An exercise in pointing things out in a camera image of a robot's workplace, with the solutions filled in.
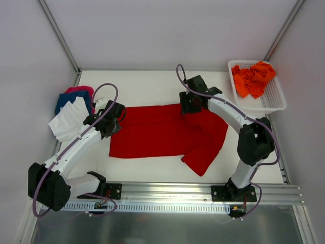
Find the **pink folded t shirt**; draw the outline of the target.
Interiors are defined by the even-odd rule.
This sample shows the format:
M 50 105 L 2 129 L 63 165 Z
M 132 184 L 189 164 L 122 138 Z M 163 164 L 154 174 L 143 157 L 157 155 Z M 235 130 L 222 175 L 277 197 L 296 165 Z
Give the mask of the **pink folded t shirt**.
M 65 94 L 75 93 L 78 97 L 83 97 L 85 100 L 85 104 L 89 113 L 94 113 L 95 108 L 93 105 L 93 95 L 94 89 L 90 86 L 77 86 L 77 87 L 69 87 L 65 92 Z

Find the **aluminium mounting rail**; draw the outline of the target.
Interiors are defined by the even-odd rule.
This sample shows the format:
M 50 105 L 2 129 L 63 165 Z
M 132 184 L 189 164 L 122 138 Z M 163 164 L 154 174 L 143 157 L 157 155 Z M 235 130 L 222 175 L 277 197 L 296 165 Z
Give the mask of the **aluminium mounting rail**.
M 118 202 L 143 203 L 212 203 L 212 184 L 164 182 L 108 182 L 110 197 Z M 299 186 L 288 184 L 259 184 L 255 187 L 257 198 L 263 205 L 305 205 L 306 199 Z

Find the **white plastic basket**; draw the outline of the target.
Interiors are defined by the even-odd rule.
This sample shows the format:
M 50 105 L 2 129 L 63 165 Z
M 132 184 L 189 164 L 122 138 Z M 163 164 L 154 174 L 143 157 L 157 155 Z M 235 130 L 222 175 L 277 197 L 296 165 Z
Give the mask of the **white plastic basket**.
M 231 79 L 231 85 L 235 96 L 236 104 L 243 110 L 253 113 L 265 113 L 270 114 L 275 111 L 284 110 L 286 108 L 286 101 L 283 91 L 281 89 L 278 77 L 267 85 L 264 94 L 255 99 L 251 95 L 242 98 L 235 89 L 234 80 L 232 76 L 231 68 L 235 65 L 239 65 L 240 69 L 249 69 L 250 66 L 255 65 L 258 60 L 231 60 L 228 62 L 228 69 Z

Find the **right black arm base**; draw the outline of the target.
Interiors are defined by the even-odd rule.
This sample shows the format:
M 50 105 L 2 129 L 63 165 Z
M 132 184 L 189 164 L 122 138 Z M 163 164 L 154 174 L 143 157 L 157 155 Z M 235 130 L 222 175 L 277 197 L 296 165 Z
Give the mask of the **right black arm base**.
M 213 202 L 257 202 L 255 188 L 251 183 L 244 188 L 237 188 L 231 178 L 223 186 L 212 185 L 211 198 Z

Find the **orange t shirt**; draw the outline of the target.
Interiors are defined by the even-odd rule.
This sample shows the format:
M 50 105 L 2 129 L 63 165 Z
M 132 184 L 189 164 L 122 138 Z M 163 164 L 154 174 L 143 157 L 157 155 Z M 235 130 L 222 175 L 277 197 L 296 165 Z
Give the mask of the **orange t shirt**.
M 242 98 L 248 95 L 255 99 L 261 97 L 267 85 L 276 76 L 273 67 L 263 61 L 250 66 L 249 69 L 240 69 L 239 65 L 235 65 L 231 71 L 236 92 Z

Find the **white folded t shirt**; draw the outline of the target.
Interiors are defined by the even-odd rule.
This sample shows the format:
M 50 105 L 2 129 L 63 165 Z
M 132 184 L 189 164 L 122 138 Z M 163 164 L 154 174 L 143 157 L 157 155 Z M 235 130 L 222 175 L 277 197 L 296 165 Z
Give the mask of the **white folded t shirt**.
M 67 102 L 48 126 L 59 142 L 66 142 L 79 132 L 87 116 L 89 112 L 83 98 L 77 97 L 74 103 Z

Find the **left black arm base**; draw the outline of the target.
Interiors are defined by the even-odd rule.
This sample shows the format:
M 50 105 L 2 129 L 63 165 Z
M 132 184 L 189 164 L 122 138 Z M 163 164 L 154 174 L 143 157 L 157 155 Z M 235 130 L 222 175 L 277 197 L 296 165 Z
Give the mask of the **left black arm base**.
M 99 173 L 96 173 L 94 171 L 88 171 L 87 174 L 95 176 L 100 181 L 99 186 L 95 192 L 90 193 L 90 194 L 94 195 L 94 197 L 83 194 L 83 195 L 77 196 L 78 199 L 104 200 L 103 198 L 99 198 L 99 196 L 110 198 L 113 200 L 121 199 L 122 184 L 107 183 L 106 178 L 104 176 L 102 176 Z

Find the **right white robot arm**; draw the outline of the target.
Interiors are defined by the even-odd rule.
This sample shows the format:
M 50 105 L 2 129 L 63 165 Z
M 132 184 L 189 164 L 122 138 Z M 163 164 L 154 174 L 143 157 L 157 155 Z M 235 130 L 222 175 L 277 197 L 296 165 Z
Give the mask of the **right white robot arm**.
M 200 75 L 180 81 L 186 88 L 179 94 L 183 114 L 208 110 L 221 117 L 238 134 L 240 161 L 228 183 L 227 195 L 231 200 L 239 201 L 245 196 L 245 188 L 250 185 L 257 165 L 275 150 L 270 122 L 266 117 L 252 118 L 244 113 L 221 90 L 208 88 Z

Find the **blue folded t shirt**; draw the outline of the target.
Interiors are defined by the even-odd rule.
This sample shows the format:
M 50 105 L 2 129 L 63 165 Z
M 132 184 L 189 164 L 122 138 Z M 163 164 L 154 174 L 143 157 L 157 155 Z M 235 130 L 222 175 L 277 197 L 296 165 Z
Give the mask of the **blue folded t shirt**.
M 79 91 L 75 91 L 72 93 L 64 93 L 64 94 L 60 94 L 56 107 L 55 107 L 55 115 L 58 115 L 61 108 L 67 103 L 67 102 L 71 102 L 74 103 L 74 101 L 76 100 L 77 97 L 83 98 L 87 111 L 91 114 L 93 113 L 93 106 L 92 106 L 92 94 L 87 91 L 87 90 L 79 90 Z

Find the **red t shirt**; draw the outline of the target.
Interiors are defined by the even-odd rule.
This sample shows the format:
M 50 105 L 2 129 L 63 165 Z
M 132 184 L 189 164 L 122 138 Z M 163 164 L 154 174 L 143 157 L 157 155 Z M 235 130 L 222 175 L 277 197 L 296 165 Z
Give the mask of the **red t shirt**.
M 127 107 L 109 156 L 121 159 L 181 156 L 203 176 L 223 147 L 228 124 L 213 112 L 181 113 L 180 104 Z

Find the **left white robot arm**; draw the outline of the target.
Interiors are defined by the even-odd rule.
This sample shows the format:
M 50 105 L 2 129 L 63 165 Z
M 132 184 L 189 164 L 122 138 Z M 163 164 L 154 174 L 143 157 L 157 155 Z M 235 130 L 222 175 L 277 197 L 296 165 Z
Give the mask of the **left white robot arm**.
M 91 114 L 69 144 L 43 164 L 33 163 L 28 170 L 27 194 L 50 210 L 59 211 L 71 198 L 106 195 L 106 178 L 94 171 L 70 178 L 72 170 L 89 148 L 121 130 L 119 123 L 126 107 L 109 100 L 105 108 Z

